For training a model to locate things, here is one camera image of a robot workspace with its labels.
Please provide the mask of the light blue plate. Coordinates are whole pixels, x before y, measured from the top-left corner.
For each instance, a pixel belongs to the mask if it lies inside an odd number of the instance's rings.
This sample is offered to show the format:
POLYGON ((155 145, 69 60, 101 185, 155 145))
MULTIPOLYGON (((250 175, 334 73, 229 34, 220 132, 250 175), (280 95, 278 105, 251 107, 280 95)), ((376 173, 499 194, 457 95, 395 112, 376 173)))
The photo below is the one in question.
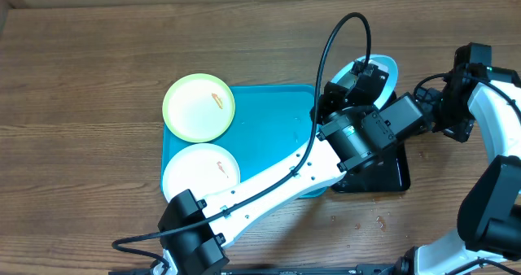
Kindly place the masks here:
MULTIPOLYGON (((338 84, 339 81, 343 76, 345 76, 348 72, 351 71, 353 64, 355 61, 364 61, 365 56, 359 57, 352 62, 348 63, 346 66, 344 66, 332 79, 331 82, 338 84)), ((386 79, 386 83, 383 87, 382 92, 379 94, 379 97, 375 99, 374 105, 379 109, 383 109, 383 106, 387 103, 387 101, 391 100, 392 93, 394 92, 394 89, 396 88, 396 83, 398 80, 398 66, 395 62, 395 60, 387 55, 378 55, 378 54, 371 54, 370 55, 370 61, 369 63, 372 63, 376 66, 378 66, 379 70, 382 70, 388 74, 388 77, 386 79)))

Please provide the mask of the pink white plate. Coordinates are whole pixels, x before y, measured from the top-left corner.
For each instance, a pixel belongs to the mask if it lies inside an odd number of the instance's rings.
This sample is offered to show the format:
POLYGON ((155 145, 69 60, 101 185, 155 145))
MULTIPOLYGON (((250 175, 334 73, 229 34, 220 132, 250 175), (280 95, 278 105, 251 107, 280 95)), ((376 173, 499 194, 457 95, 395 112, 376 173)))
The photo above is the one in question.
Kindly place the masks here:
POLYGON ((240 183, 239 165, 232 154, 211 143, 190 145, 172 157, 163 172, 161 189, 166 201, 190 190, 196 198, 240 183))

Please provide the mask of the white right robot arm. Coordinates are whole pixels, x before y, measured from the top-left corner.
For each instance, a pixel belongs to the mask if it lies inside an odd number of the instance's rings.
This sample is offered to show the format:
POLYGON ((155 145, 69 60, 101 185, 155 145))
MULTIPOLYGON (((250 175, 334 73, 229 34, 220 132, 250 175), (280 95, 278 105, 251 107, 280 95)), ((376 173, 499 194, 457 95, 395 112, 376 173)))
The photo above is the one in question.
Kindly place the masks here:
POLYGON ((516 71, 460 63, 440 74, 446 86, 432 94, 422 86, 414 98, 438 129, 474 121, 481 130, 488 167, 459 208, 457 227, 444 237, 410 249, 386 274, 470 274, 520 259, 520 78, 516 71))

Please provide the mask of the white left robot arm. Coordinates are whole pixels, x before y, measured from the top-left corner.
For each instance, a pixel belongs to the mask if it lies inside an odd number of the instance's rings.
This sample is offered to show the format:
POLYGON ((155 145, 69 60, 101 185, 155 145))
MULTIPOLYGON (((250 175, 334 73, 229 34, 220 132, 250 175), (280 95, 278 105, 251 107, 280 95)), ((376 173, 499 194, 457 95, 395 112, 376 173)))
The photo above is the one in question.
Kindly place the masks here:
POLYGON ((168 200, 160 219, 163 254, 154 274, 213 274, 228 263, 225 248, 280 207, 371 166, 379 149, 348 120, 346 111, 323 136, 264 171, 239 180, 234 157, 212 144, 188 146, 167 164, 162 188, 168 200))

